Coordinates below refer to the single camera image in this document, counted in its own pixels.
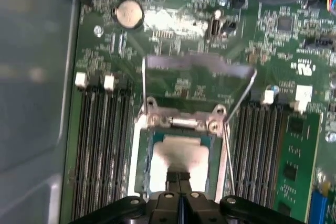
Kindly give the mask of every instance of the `white dimm latch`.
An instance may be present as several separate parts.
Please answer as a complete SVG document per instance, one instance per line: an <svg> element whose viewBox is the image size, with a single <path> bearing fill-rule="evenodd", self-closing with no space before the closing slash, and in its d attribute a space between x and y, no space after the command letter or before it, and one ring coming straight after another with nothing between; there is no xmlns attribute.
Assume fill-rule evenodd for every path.
<svg viewBox="0 0 336 224"><path fill-rule="evenodd" d="M104 89L106 91L113 91L114 90L114 76L113 74L109 75L109 76L105 76L104 78Z"/></svg>
<svg viewBox="0 0 336 224"><path fill-rule="evenodd" d="M274 91L273 90L265 90L262 94L263 95L261 96L261 99L260 99L261 105L273 104L274 102Z"/></svg>
<svg viewBox="0 0 336 224"><path fill-rule="evenodd" d="M88 85L86 73L77 72L75 77L75 86L79 88L86 88Z"/></svg>

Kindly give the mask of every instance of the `capacitor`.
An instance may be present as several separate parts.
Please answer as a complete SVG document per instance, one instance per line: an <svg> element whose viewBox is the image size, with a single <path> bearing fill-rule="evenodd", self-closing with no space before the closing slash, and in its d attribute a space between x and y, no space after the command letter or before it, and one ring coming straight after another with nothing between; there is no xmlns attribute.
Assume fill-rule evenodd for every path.
<svg viewBox="0 0 336 224"><path fill-rule="evenodd" d="M336 89L336 74L332 74L330 77L330 87Z"/></svg>

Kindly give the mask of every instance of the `dimm slot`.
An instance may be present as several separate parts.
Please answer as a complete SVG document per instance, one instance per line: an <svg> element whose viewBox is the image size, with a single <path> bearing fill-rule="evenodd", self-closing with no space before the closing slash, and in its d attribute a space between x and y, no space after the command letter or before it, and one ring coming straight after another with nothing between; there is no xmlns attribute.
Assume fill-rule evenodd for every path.
<svg viewBox="0 0 336 224"><path fill-rule="evenodd" d="M262 133L264 130L264 118L265 118L265 111L263 109L256 108L256 113L258 117L257 123L254 125L254 127L257 129L256 134L256 144L252 155L252 171L251 171L251 190L249 192L249 200L254 201L255 193L256 193L256 182L257 182L257 176L258 176L258 169L259 169L259 157L260 157L260 147L261 147L261 141L262 141Z"/></svg>
<svg viewBox="0 0 336 224"><path fill-rule="evenodd" d="M255 203L262 205L261 201L261 191L263 188L263 177L264 177L264 169L265 169L265 158L267 152L267 143L268 143L268 131L269 131L269 123L270 123L270 111L265 112L265 120L264 120L264 131L262 133L262 144L260 150L259 157L259 167L258 167L258 176L256 181L256 195L255 195Z"/></svg>
<svg viewBox="0 0 336 224"><path fill-rule="evenodd" d="M74 181L74 192L73 192L73 204L72 204L72 220L75 220L79 216L77 205L79 205L79 195L80 195L80 189L81 186L79 184L80 181L80 161L82 160L82 148L84 147L83 144L83 135L84 132L84 125L86 123L86 119L88 116L88 113L86 111L89 107L90 99L88 98L87 94L82 95L82 101L81 101L81 110L80 110L80 120L79 120L79 136L78 136L78 147L77 147L77 161L76 161L76 168L75 168L75 181Z"/></svg>
<svg viewBox="0 0 336 224"><path fill-rule="evenodd" d="M242 170L242 177L240 178L243 181L244 187L242 188L241 191L241 196L246 198L247 197L247 192L248 192L248 184L249 181L247 180L247 173L248 170L246 169L248 166L248 163L250 163L250 160L247 158L249 155L249 146L250 146L250 130L251 130L251 116L252 116L253 110L248 107L247 108L247 118L246 118L246 127L245 127L245 132L244 132L244 139L243 139L243 170Z"/></svg>
<svg viewBox="0 0 336 224"><path fill-rule="evenodd" d="M239 191L241 187L241 181L239 179L240 169L242 169L242 159L240 157L240 154L242 152L241 146L243 141L243 135L244 135L244 125L245 125L245 114L246 114L246 107L242 107L240 110L240 120L239 120L239 126L238 126L238 140L236 143L236 149L235 149L235 169L234 169L234 177L236 179L236 188L235 191L236 194L240 196Z"/></svg>
<svg viewBox="0 0 336 224"><path fill-rule="evenodd" d="M118 139L118 147L116 148L117 150L117 156L116 160L118 161L123 161L124 160L124 151L125 151L125 139L126 139L126 132L127 132L127 121L128 121L128 115L129 115L129 97L125 96L121 100L121 111L123 112L121 114L121 119L120 119L120 126L119 126L119 139ZM118 168L116 171L116 187L114 190L114 195L113 195L113 201L118 200L121 195L121 188L124 184L123 180L123 175L124 174L124 162L118 162Z"/></svg>
<svg viewBox="0 0 336 224"><path fill-rule="evenodd" d="M252 156L251 153L253 153L254 148L255 148L255 142L256 142L255 138L256 138L256 134L257 134L257 128L255 127L255 125L257 123L257 120L258 120L258 111L257 110L255 110L255 109L252 110L250 120L251 120L251 125L250 125L251 129L250 129L250 141L249 141L248 150L249 150L250 156ZM246 199L249 198L251 188L253 187L253 184L252 184L252 181L251 181L251 172L254 169L254 167L252 166L252 163L253 162L251 162L251 159L249 159L249 161L247 162L247 166L246 166L245 179L248 182L248 185L246 186L246 190L245 190L245 194L244 194L244 198L246 198Z"/></svg>
<svg viewBox="0 0 336 224"><path fill-rule="evenodd" d="M236 193L272 207L282 106L249 103L240 108L234 156Z"/></svg>
<svg viewBox="0 0 336 224"><path fill-rule="evenodd" d="M120 198L129 102L125 94L82 94L72 220Z"/></svg>
<svg viewBox="0 0 336 224"><path fill-rule="evenodd" d="M276 127L276 119L278 116L278 111L273 110L270 111L270 126L267 136L267 148L266 148L266 157L265 157L265 170L264 170L264 176L263 176L263 189L261 191L261 204L263 206L266 206L266 199L267 199L267 191L268 191L268 183L269 183L269 173L270 173L270 167L273 163L272 161L272 151L273 151L273 145L274 145L274 132Z"/></svg>
<svg viewBox="0 0 336 224"><path fill-rule="evenodd" d="M277 119L276 119L276 125L274 128L274 135L273 135L274 144L273 144L272 154L270 158L270 160L273 163L270 165L270 169L269 169L267 200L266 200L266 207L268 208L271 208L273 206L272 195L275 192L274 184L276 182L276 161L277 161L277 153L278 153L278 148L279 148L282 118L283 118L283 109L279 108Z"/></svg>

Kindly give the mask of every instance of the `mounting hole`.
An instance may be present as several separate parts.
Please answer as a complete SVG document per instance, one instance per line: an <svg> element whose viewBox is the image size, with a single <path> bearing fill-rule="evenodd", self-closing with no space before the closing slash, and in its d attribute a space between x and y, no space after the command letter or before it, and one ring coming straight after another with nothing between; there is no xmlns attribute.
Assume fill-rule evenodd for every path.
<svg viewBox="0 0 336 224"><path fill-rule="evenodd" d="M166 198L173 198L173 197L174 197L174 195L171 194L171 193L165 194L164 196L165 196Z"/></svg>
<svg viewBox="0 0 336 224"><path fill-rule="evenodd" d="M136 204L138 204L138 203L139 203L139 201L138 201L137 199L131 200L131 204L132 204L132 205L136 205Z"/></svg>
<svg viewBox="0 0 336 224"><path fill-rule="evenodd" d="M219 115L223 115L223 114L224 114L224 109L223 109L223 108L219 108L219 109L217 110L217 114L219 114Z"/></svg>

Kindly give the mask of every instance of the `green circuit board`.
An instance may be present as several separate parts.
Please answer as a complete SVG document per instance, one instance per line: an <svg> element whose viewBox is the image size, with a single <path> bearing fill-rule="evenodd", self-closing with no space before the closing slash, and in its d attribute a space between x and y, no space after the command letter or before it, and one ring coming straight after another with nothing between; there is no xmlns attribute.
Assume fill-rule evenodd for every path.
<svg viewBox="0 0 336 224"><path fill-rule="evenodd" d="M328 48L306 48L304 41L308 37L324 34L336 38L336 18L325 9L305 8L303 1L286 6L267 6L256 0L247 0L241 9L235 9L230 0L225 6L220 6L217 0L135 0L143 9L144 20L143 25L132 30L123 29L113 18L113 9L122 1L124 0L93 0L91 6L82 4L80 8L74 79L78 72L85 72L87 78L93 77L97 71L101 76L119 74L130 83L127 91L129 98L125 100L123 92L120 91L118 94L102 96L99 99L91 97L85 100L85 107L83 91L73 87L61 223L68 223L71 219L118 198L116 193L114 196L104 195L99 190L95 193L94 188L98 185L104 185L106 181L109 186L115 183L108 175L102 178L101 174L109 173L107 170L114 172L114 175L121 179L121 182L118 182L119 197L127 194L133 121L142 105L142 58L156 55L182 59L188 54L218 56L228 65L254 66L258 75L251 93L255 97L260 97L268 86L277 86L279 99L286 104L297 100L297 97L308 97L308 114L302 135L307 133L309 125L309 136L304 139L310 143L298 143L296 146L301 148L302 155L309 156L308 162L305 163L307 160L302 156L299 161L301 163L297 164L300 168L306 168L302 171L299 169L297 173L297 180L305 184L305 187L300 189L305 203L298 210L292 208L292 216L304 220L302 216L307 214L312 175L315 175L312 171L322 171L331 181L336 174L333 165L336 157L331 155L336 151L336 143L325 140L330 132L336 131L336 126L333 126L336 125L336 110L330 109L330 105L336 103L336 96L330 88L330 78L336 72L336 54ZM216 10L220 10L224 19L234 22L236 29L227 36L207 41L207 23ZM94 33L97 26L103 29L101 36ZM231 111L247 82L248 80L228 78L198 67L188 71L150 70L146 80L147 95L160 100L160 106L179 108L187 112L197 111L199 108L213 109L219 103ZM91 111L92 114L94 110L101 111L101 114L92 121L91 114L84 115L85 110ZM111 122L111 114L104 111L110 111L118 119ZM235 122L234 118L230 123L232 132L238 127ZM108 123L118 130L111 133L102 126L94 133L90 133L89 130L86 135L81 135L79 132L83 125L91 125L93 128L95 125ZM95 168L87 173L84 169L82 177L78 177L76 165L79 152L90 153L90 150L92 152L103 149L102 146L109 146L109 135L114 143L108 147L109 151L102 151L102 156L115 155L116 158L124 160L122 165L113 169L111 164L109 168ZM296 141L297 138L290 133L284 135L277 176L279 190L285 183L282 169L285 168L286 162L297 161L285 151L290 141ZM94 136L97 141L87 144L85 148L79 148L80 141L90 136ZM123 150L122 154L117 155L116 149L120 146L118 139L123 139ZM90 159L90 155L80 157L83 162ZM88 167L103 166L100 154L92 157L97 161L88 163ZM93 179L94 174L98 174L99 179ZM90 185L86 193L75 189L81 179ZM100 201L83 205L74 213L75 204L81 201L80 198L78 201L74 198L89 194ZM280 193L275 197L275 202L286 201L286 197Z"/></svg>
<svg viewBox="0 0 336 224"><path fill-rule="evenodd" d="M274 209L287 207L291 217L307 221L321 118L311 113L286 119Z"/></svg>

